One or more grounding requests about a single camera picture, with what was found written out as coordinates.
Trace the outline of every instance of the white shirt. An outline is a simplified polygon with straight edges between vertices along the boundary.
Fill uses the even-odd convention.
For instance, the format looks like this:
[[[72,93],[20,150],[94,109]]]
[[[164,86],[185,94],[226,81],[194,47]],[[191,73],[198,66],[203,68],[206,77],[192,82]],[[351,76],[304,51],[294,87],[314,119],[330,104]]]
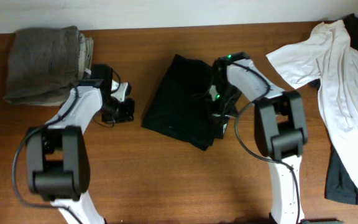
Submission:
[[[319,111],[329,136],[358,188],[358,51],[343,21],[320,23],[310,38],[267,55],[293,88],[320,79]]]

